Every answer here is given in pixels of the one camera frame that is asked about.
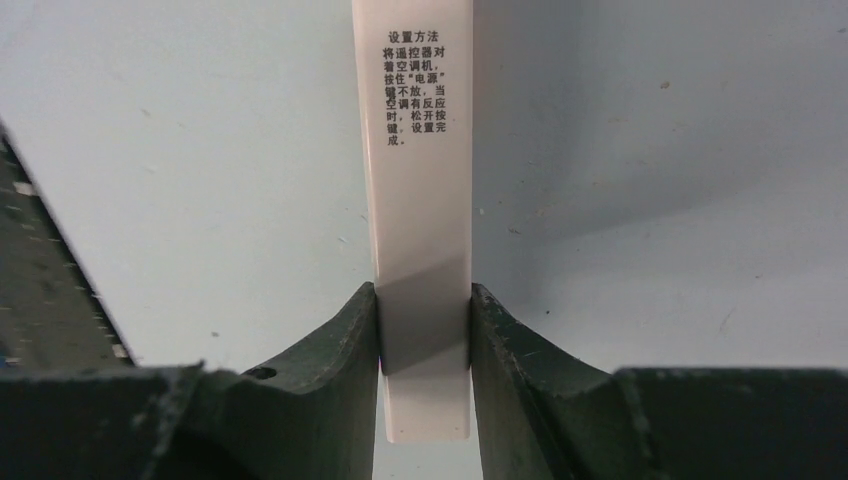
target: white wall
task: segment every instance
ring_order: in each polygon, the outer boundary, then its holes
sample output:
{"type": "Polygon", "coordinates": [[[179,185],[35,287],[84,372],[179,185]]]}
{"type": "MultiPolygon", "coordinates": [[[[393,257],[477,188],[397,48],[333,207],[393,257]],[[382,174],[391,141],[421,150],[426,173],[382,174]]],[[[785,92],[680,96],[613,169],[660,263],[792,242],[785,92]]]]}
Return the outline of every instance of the white wall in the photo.
{"type": "MultiPolygon", "coordinates": [[[[477,281],[605,369],[848,365],[844,2],[478,3],[477,281]]],[[[247,368],[371,276],[346,0],[0,1],[0,116],[143,364],[247,368]]]]}

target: screw hole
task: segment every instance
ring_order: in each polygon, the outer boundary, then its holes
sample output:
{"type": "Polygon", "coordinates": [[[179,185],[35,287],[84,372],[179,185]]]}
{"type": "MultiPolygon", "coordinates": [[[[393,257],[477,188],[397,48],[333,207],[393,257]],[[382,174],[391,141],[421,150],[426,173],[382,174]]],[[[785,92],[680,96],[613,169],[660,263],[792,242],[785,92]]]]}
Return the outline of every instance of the screw hole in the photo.
{"type": "Polygon", "coordinates": [[[276,377],[277,371],[269,367],[254,367],[244,372],[244,374],[257,380],[267,380],[276,377]]]}

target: white plastic strip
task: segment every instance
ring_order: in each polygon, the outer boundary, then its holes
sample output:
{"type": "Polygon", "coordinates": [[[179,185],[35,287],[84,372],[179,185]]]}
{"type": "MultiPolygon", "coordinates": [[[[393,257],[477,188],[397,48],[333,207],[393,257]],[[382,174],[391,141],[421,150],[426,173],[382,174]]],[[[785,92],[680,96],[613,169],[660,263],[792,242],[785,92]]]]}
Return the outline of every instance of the white plastic strip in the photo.
{"type": "Polygon", "coordinates": [[[391,442],[468,438],[472,0],[353,0],[391,442]]]}

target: gray surface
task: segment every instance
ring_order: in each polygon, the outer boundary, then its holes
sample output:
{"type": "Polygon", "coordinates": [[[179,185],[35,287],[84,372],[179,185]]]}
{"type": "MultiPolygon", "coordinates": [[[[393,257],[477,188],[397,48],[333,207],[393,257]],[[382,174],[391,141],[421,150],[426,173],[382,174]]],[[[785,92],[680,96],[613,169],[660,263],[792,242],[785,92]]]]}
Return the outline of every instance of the gray surface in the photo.
{"type": "Polygon", "coordinates": [[[181,426],[257,478],[370,479],[376,333],[377,300],[366,283],[335,317],[257,369],[206,376],[181,426]]]}
{"type": "Polygon", "coordinates": [[[131,365],[0,124],[0,368],[131,365]]]}
{"type": "Polygon", "coordinates": [[[4,477],[160,478],[201,378],[199,366],[4,372],[4,477]]]}
{"type": "Polygon", "coordinates": [[[471,316],[486,480],[848,474],[848,370],[607,375],[516,321],[481,285],[471,316]]]}
{"type": "MultiPolygon", "coordinates": [[[[848,364],[846,27],[478,2],[474,280],[604,369],[848,364]]],[[[370,278],[352,54],[342,0],[0,2],[0,112],[142,363],[247,368],[370,278]]],[[[376,478],[479,474],[377,438],[376,478]]]]}

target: scratch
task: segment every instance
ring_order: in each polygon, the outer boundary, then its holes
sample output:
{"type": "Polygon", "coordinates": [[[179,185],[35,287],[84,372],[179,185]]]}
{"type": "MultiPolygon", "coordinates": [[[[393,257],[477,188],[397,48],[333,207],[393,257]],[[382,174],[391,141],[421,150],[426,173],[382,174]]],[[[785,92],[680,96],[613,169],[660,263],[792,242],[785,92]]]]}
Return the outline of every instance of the scratch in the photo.
{"type": "Polygon", "coordinates": [[[727,321],[730,320],[730,317],[732,317],[735,312],[736,312],[736,305],[734,305],[733,308],[730,309],[730,312],[728,312],[727,316],[724,317],[724,320],[721,321],[721,325],[719,325],[719,327],[718,327],[719,333],[725,332],[726,327],[727,327],[727,321]]]}
{"type": "Polygon", "coordinates": [[[12,184],[15,187],[15,191],[20,193],[21,195],[26,195],[27,197],[36,196],[35,187],[33,187],[31,183],[12,182],[12,184]]]}
{"type": "Polygon", "coordinates": [[[112,345],[112,353],[117,358],[128,358],[129,357],[129,355],[127,354],[127,351],[124,349],[123,345],[117,345],[117,344],[112,345]]]}

